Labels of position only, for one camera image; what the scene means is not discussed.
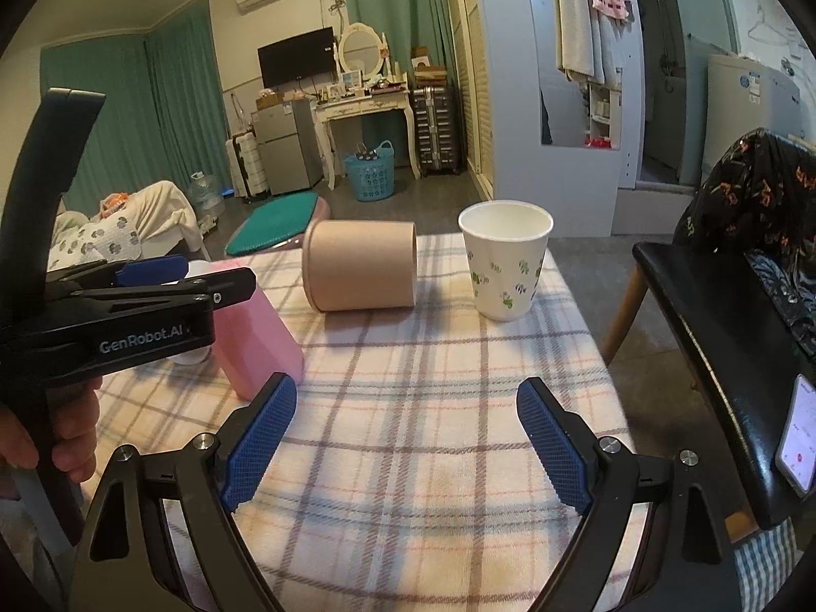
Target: blue laundry basket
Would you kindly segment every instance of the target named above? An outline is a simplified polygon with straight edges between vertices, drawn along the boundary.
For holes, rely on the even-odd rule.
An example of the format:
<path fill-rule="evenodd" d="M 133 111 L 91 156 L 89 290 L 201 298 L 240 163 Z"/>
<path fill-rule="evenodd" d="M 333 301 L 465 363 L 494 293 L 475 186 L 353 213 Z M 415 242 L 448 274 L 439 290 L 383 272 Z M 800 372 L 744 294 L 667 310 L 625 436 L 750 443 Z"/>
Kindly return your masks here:
<path fill-rule="evenodd" d="M 360 202 L 387 198 L 394 192 L 394 146 L 386 140 L 375 151 L 376 161 L 361 161 L 354 154 L 344 161 L 354 197 Z"/>

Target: phone screen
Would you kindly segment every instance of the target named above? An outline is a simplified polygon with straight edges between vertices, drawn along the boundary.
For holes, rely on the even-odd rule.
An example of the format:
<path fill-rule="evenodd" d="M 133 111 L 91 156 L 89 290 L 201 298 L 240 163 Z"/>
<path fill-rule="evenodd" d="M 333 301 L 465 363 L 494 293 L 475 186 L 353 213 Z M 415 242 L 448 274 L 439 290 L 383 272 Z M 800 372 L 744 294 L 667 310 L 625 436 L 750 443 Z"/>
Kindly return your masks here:
<path fill-rule="evenodd" d="M 804 497 L 810 490 L 816 468 L 816 388 L 802 375 L 794 383 L 776 464 L 797 493 Z"/>

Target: pink plastic container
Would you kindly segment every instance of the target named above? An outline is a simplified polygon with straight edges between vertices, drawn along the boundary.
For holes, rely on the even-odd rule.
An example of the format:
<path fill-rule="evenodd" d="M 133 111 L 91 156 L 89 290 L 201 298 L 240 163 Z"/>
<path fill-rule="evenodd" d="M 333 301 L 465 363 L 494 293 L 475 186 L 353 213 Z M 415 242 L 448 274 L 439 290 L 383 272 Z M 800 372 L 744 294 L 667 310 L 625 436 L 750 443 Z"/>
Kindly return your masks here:
<path fill-rule="evenodd" d="M 212 263 L 212 271 L 246 267 L 240 259 Z M 286 373 L 296 384 L 303 381 L 303 350 L 267 299 L 256 288 L 249 301 L 213 313 L 215 343 L 212 351 L 235 392 L 252 400 L 272 373 Z"/>

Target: cardboard box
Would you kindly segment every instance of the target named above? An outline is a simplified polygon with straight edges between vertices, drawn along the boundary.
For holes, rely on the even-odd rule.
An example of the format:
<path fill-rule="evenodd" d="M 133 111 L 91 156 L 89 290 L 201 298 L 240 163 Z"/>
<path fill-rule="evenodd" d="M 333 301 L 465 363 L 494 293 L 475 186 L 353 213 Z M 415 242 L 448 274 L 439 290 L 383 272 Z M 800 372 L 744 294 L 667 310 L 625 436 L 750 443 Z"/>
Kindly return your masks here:
<path fill-rule="evenodd" d="M 417 87 L 447 85 L 448 71 L 445 67 L 416 67 L 414 71 Z"/>
<path fill-rule="evenodd" d="M 267 94 L 266 96 L 256 98 L 256 108 L 258 108 L 258 110 L 272 108 L 272 106 L 282 103 L 283 97 L 280 94 Z"/>

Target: finger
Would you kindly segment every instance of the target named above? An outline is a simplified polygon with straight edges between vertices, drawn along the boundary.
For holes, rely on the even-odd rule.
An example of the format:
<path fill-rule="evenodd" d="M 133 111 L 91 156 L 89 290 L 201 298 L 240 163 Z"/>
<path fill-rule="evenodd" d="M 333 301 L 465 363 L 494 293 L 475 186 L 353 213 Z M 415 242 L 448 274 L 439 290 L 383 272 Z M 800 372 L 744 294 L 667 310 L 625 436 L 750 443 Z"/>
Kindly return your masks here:
<path fill-rule="evenodd" d="M 96 449 L 96 433 L 87 432 L 70 440 L 60 441 L 52 451 L 56 468 L 61 472 L 70 472 L 89 460 Z"/>
<path fill-rule="evenodd" d="M 0 454 L 13 467 L 34 469 L 40 457 L 34 441 L 9 408 L 0 405 Z"/>
<path fill-rule="evenodd" d="M 85 387 L 80 396 L 64 404 L 52 417 L 54 432 L 64 440 L 93 432 L 98 420 L 99 398 L 91 386 Z"/>
<path fill-rule="evenodd" d="M 96 471 L 96 455 L 93 454 L 89 460 L 84 461 L 79 467 L 68 472 L 68 478 L 74 483 L 84 483 L 91 478 Z"/>

